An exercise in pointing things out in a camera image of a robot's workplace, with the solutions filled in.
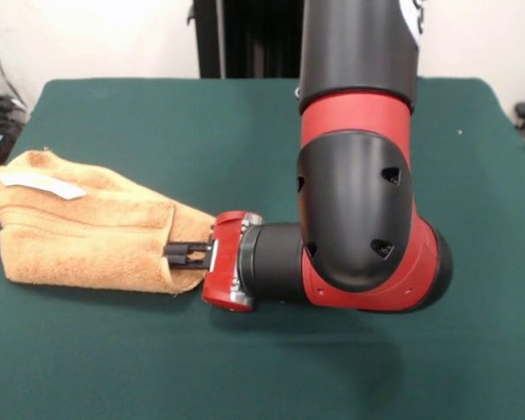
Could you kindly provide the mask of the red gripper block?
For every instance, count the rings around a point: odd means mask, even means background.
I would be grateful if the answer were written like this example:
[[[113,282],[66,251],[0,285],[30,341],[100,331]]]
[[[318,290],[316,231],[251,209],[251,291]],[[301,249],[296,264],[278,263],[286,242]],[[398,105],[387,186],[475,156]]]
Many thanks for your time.
[[[211,241],[170,241],[164,246],[164,255],[172,270],[208,270],[201,293],[205,302],[232,312],[250,312],[253,298],[242,286],[238,261],[243,236],[262,223],[258,213],[221,213],[215,219]],[[211,252],[211,256],[188,256],[196,252]]]

